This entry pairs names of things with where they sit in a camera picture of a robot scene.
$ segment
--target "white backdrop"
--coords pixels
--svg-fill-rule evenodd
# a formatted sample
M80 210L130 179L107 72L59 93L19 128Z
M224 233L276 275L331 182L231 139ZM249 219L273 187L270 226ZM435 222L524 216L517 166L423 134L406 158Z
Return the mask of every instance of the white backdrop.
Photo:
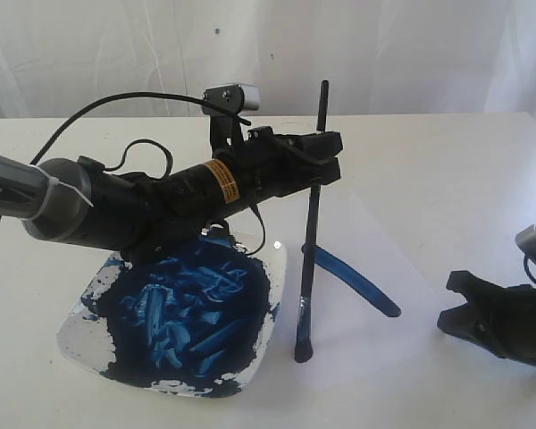
M527 111L536 0L0 0L0 117L132 90L260 86L261 114ZM199 114L164 101L96 115Z

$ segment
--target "blue paint smear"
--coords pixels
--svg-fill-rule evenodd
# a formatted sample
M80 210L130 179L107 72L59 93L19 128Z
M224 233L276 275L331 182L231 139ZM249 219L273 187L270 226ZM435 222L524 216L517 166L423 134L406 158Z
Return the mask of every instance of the blue paint smear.
M214 380L255 358L269 289L262 262L218 237L189 241L157 263L123 265L95 303L115 346L104 375L140 387L179 380L213 389L206 396L238 392L236 382Z

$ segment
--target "paint palette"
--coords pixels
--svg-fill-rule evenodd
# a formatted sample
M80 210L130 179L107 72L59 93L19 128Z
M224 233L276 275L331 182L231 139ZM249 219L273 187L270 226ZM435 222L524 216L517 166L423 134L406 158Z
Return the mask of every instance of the paint palette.
M151 265L112 254L58 333L62 353L106 378L183 396L233 395L272 335L286 249L205 234Z

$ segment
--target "white table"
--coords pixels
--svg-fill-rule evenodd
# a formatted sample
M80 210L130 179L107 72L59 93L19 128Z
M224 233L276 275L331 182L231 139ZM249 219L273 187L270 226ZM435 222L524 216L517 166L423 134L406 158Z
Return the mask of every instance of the white table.
M0 120L0 154L28 161L59 123ZM254 118L261 124L304 133L314 118ZM344 185L437 291L441 309L463 302L444 289L453 269L503 285L526 282L514 236L536 223L536 123L529 115L331 117L328 128L343 136ZM127 142L149 137L172 148L177 170L207 159L207 135L205 118L86 119L48 157L83 154L112 164ZM130 168L157 175L161 157L150 150L131 156ZM289 239L303 235L299 225ZM55 344L106 255L35 241L18 221L4 220L0 427L536 428L536 369L442 334L428 354L324 391L299 389L280 374L274 359L291 359L274 356L280 349L243 393L225 400L175 398L107 381L66 361Z

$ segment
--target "label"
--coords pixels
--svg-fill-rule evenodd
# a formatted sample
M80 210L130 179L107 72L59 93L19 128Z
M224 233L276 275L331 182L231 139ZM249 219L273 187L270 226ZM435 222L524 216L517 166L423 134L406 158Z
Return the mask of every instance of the label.
M219 159L211 159L203 165L210 170L216 178L216 181L218 181L218 184L221 186L224 202L226 204L240 198L239 187L234 180L234 176L223 161Z

